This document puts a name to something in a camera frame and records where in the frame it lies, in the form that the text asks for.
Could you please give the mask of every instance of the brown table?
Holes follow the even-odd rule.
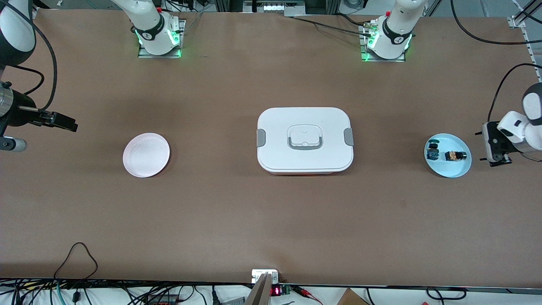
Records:
[[[482,37],[522,39],[503,18],[463,22]],[[8,128],[29,148],[0,154],[0,276],[52,276],[83,241],[100,264],[96,278],[245,282],[252,268],[276,268],[297,283],[542,287],[538,164],[474,161],[445,179],[421,156],[440,132],[466,141],[474,160],[485,156],[474,133],[502,76],[530,61],[525,46],[477,42],[450,18],[423,18],[407,62],[369,63],[355,35],[225,13],[202,16],[181,59],[143,60],[121,11],[40,10],[36,24],[59,61],[50,109],[79,130]],[[40,40],[24,65],[50,75]],[[3,79],[21,91],[37,82],[9,68]],[[536,81],[531,68],[514,72],[493,118],[520,111]],[[32,95],[39,104],[49,85]],[[281,106],[348,113],[352,166],[301,177],[260,168],[257,118]],[[122,165],[143,132],[172,148],[150,179]],[[91,269],[79,248],[60,276]]]

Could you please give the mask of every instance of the gray floor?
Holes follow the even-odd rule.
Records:
[[[42,0],[51,8],[58,9],[119,9],[110,0],[63,0],[58,6],[59,0]],[[341,4],[340,11],[346,14],[379,15],[390,10],[395,0],[369,0],[366,9],[356,11]],[[525,5],[529,0],[517,0],[520,5]],[[456,12],[461,17],[509,17],[516,14],[519,9],[512,0],[454,0]],[[450,17],[450,1],[443,0],[434,16]],[[539,9],[534,17],[542,19],[542,9]],[[526,22],[527,34],[530,40],[542,39],[542,24],[528,20]],[[542,63],[542,43],[532,45],[537,63]]]

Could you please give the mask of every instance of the white storage box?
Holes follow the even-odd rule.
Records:
[[[273,174],[331,174],[354,159],[348,115],[332,107],[270,108],[258,118],[258,162]]]

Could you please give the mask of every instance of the plate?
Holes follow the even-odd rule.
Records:
[[[439,141],[438,160],[427,159],[427,149],[429,148],[430,140]],[[452,150],[466,152],[467,159],[462,161],[446,161],[444,154]],[[465,144],[465,142],[463,142],[463,140],[450,134],[438,134],[430,137],[425,144],[423,158],[434,172],[448,178],[461,177],[469,171],[470,166],[473,163],[469,147]]]
[[[166,166],[170,147],[163,136],[153,133],[142,134],[132,139],[122,155],[126,170],[139,178],[154,176]]]

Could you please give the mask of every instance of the light blue plate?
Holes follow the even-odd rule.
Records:
[[[427,149],[429,148],[429,140],[438,140],[438,160],[427,159]],[[473,163],[472,155],[469,147],[460,138],[450,134],[434,135],[427,140],[425,149],[423,150],[423,158],[427,165],[437,174],[448,177],[457,178],[466,174],[471,164]],[[464,151],[467,153],[467,159],[462,161],[446,161],[445,153],[449,151]]]

